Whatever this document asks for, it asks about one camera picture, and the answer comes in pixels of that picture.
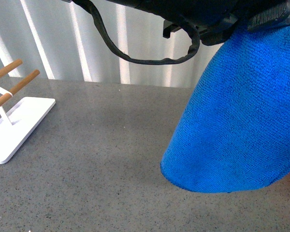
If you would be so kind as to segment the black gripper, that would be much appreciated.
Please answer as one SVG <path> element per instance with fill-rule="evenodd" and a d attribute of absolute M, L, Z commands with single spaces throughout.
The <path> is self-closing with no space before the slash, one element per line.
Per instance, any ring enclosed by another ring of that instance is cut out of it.
<path fill-rule="evenodd" d="M 223 43 L 245 22 L 249 32 L 290 26 L 290 0 L 117 0 L 164 19 L 163 37 L 188 24 L 207 46 Z"/>

